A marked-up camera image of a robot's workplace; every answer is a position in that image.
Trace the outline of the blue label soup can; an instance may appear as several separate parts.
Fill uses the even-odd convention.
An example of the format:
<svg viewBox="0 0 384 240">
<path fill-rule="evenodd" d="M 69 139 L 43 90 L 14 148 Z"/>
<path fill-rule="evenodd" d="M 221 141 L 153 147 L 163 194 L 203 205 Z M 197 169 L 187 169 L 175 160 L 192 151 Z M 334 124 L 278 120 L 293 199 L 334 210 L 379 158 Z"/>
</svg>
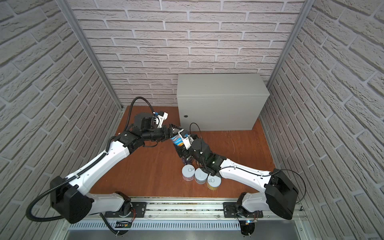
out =
<svg viewBox="0 0 384 240">
<path fill-rule="evenodd" d="M 180 139 L 178 133 L 175 134 L 175 135 L 171 138 L 171 140 L 172 140 L 172 142 L 173 142 L 173 144 L 174 144 L 175 146 L 178 146 L 178 147 L 183 146 L 182 141 L 181 141 L 181 139 Z"/>
</svg>

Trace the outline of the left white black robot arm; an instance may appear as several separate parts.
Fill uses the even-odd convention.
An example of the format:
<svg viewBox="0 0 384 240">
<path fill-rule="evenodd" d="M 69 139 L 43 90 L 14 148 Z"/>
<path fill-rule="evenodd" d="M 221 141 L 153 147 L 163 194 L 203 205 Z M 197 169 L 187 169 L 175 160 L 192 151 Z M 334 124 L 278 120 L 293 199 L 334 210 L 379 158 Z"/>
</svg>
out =
<svg viewBox="0 0 384 240">
<path fill-rule="evenodd" d="M 75 224 L 88 215 L 118 212 L 126 216 L 130 198 L 123 193 L 92 194 L 91 188 L 111 168 L 145 145 L 146 141 L 163 142 L 175 137 L 179 128 L 170 125 L 154 130 L 124 131 L 114 137 L 110 145 L 89 163 L 69 174 L 51 181 L 51 206 L 69 223 Z"/>
</svg>

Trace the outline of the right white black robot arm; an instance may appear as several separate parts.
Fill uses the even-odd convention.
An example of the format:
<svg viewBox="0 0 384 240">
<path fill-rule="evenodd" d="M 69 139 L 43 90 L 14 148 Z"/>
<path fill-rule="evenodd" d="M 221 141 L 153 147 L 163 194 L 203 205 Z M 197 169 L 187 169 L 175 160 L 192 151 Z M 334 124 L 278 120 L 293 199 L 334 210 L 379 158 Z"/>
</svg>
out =
<svg viewBox="0 0 384 240">
<path fill-rule="evenodd" d="M 285 220 L 293 218 L 299 190 L 282 170 L 261 171 L 240 165 L 213 153 L 208 144 L 199 138 L 181 138 L 175 140 L 174 145 L 182 159 L 196 160 L 204 173 L 233 180 L 258 191 L 240 195 L 237 208 L 241 215 L 270 210 Z"/>
</svg>

